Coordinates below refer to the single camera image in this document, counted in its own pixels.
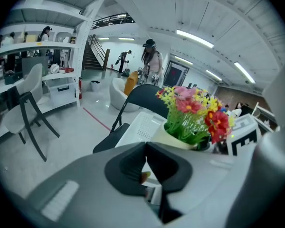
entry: yellow pillow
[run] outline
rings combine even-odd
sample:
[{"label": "yellow pillow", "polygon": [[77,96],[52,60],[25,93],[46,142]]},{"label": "yellow pillow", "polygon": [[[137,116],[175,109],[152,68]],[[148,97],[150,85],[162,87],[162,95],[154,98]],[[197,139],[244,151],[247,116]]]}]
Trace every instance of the yellow pillow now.
[{"label": "yellow pillow", "polygon": [[129,94],[131,93],[131,91],[134,89],[136,83],[137,83],[137,80],[138,80],[138,74],[137,72],[132,72],[128,79],[127,79],[127,82],[125,83],[124,85],[124,93],[129,96]]}]

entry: red line on floor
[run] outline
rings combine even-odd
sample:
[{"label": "red line on floor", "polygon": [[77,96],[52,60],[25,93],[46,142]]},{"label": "red line on floor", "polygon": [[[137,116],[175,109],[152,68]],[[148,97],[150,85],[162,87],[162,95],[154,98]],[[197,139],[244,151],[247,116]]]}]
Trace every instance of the red line on floor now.
[{"label": "red line on floor", "polygon": [[94,117],[88,110],[86,110],[84,107],[83,109],[91,116],[93,117],[96,121],[98,121],[102,126],[104,126],[107,130],[111,131],[110,128],[108,128],[106,125],[104,125],[101,121],[99,121],[96,117]]}]

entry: artificial flower bouquet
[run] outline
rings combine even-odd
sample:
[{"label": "artificial flower bouquet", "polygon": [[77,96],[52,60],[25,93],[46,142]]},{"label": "artificial flower bouquet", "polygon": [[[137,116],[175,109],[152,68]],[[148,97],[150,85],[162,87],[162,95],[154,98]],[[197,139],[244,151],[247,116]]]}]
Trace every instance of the artificial flower bouquet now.
[{"label": "artificial flower bouquet", "polygon": [[231,132],[232,118],[220,109],[215,97],[197,88],[167,87],[156,93],[169,109],[164,130],[174,138],[199,149],[199,143],[211,136],[212,143],[226,139]]}]

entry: floor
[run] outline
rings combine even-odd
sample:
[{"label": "floor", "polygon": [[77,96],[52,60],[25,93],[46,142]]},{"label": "floor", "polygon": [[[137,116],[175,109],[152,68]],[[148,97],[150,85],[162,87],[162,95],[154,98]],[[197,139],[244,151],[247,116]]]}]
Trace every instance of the floor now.
[{"label": "floor", "polygon": [[[9,190],[22,197],[43,180],[74,160],[92,154],[94,147],[108,134],[119,113],[110,105],[109,85],[115,71],[86,70],[82,73],[82,100],[80,107],[69,104],[46,114],[50,124],[59,132],[57,138],[45,125],[32,126],[33,134],[47,162],[43,162],[28,134],[22,144],[18,135],[6,134],[0,138],[0,180]],[[89,91],[92,80],[101,82],[99,93]],[[140,111],[123,113],[123,122],[131,123]]]}]

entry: ceiling light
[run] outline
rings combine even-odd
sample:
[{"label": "ceiling light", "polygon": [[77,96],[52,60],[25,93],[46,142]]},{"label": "ceiling light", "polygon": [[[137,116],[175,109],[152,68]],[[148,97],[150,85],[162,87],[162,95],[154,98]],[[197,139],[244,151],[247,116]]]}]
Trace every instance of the ceiling light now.
[{"label": "ceiling light", "polygon": [[235,62],[234,65],[241,70],[241,72],[246,76],[246,78],[253,84],[255,84],[256,82],[253,80],[253,78],[249,75],[249,73],[238,63]]},{"label": "ceiling light", "polygon": [[135,40],[134,38],[118,38],[120,40]]},{"label": "ceiling light", "polygon": [[208,70],[206,70],[206,72],[211,74],[213,77],[217,78],[219,81],[222,81],[222,79],[220,77],[216,76],[214,73],[212,73],[212,72],[210,72]]},{"label": "ceiling light", "polygon": [[196,41],[198,41],[199,43],[204,44],[205,46],[210,47],[210,48],[213,48],[213,46],[214,46],[213,44],[211,44],[210,42],[207,42],[207,41],[203,40],[202,38],[199,38],[199,37],[194,36],[194,35],[192,35],[192,34],[186,33],[186,32],[181,31],[181,30],[179,30],[179,29],[176,31],[176,34],[181,35],[181,36],[185,36],[185,37],[188,37],[188,38],[191,38],[191,39],[193,39],[193,40],[196,40]]},{"label": "ceiling light", "polygon": [[178,60],[180,60],[180,61],[184,61],[184,62],[186,62],[186,63],[189,63],[190,65],[192,65],[193,63],[191,63],[191,62],[189,62],[189,61],[187,61],[187,60],[185,60],[185,59],[182,59],[182,58],[180,58],[180,57],[177,57],[177,56],[174,56],[176,59],[178,59]]}]

